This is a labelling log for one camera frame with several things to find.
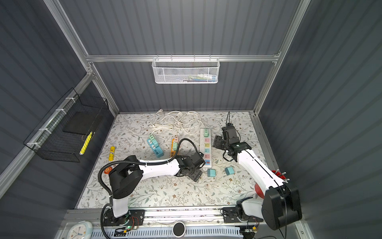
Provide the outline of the orange power strip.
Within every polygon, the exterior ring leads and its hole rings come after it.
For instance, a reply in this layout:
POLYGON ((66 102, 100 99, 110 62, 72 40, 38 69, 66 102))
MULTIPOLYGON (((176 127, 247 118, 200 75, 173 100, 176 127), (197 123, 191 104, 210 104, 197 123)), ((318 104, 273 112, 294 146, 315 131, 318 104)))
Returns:
POLYGON ((171 145, 171 153, 170 157, 173 157, 176 154, 177 148, 178 148, 179 138, 175 136, 172 139, 172 145, 171 145))

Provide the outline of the white power strip pastel sockets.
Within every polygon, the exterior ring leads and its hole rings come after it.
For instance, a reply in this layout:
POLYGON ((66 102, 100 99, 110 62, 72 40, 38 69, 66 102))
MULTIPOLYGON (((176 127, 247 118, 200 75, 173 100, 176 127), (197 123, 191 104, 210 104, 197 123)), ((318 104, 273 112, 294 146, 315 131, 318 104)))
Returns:
POLYGON ((212 168, 211 129, 200 129, 200 152, 204 155, 204 170, 212 168))

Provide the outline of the blue power strip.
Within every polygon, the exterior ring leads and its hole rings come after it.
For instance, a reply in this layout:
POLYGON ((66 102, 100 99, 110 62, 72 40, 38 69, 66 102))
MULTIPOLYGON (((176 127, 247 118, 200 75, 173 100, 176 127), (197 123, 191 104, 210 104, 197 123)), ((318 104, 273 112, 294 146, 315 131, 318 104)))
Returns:
POLYGON ((147 142, 148 142, 150 148, 152 149, 152 151, 154 152, 154 154, 156 155, 157 158, 160 158, 160 157, 162 157, 164 155, 164 152, 163 152, 163 150, 161 149, 160 146, 154 147, 154 145, 153 145, 153 143, 151 142, 150 139, 147 139, 147 142))

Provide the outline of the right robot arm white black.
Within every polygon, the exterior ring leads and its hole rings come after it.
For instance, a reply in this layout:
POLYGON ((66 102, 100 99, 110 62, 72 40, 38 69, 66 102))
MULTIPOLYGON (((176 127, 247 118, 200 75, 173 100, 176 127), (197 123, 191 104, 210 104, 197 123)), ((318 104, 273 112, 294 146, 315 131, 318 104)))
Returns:
POLYGON ((254 178, 257 188, 263 193, 263 201, 253 197, 237 201, 237 218, 246 221, 250 217, 263 219, 272 230, 278 230, 302 219, 299 191, 288 186, 287 180, 270 170, 259 160, 251 146, 241 142, 238 132, 230 122, 222 128, 222 136, 216 136, 213 147, 241 165, 254 178))

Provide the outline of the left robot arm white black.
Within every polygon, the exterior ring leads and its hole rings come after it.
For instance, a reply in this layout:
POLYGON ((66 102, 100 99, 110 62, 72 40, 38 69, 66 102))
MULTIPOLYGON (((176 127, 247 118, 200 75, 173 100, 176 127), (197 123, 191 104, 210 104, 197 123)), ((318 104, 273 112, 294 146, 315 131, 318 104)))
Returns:
POLYGON ((97 174, 97 180, 109 196, 110 208, 115 219, 127 216, 128 197, 138 184, 146 179, 160 176, 189 177, 197 182, 206 164, 204 154, 188 138, 180 140, 174 156, 162 161, 140 161, 135 155, 124 160, 104 165, 97 174), (189 142, 195 150, 192 155, 179 155, 183 142, 189 142))

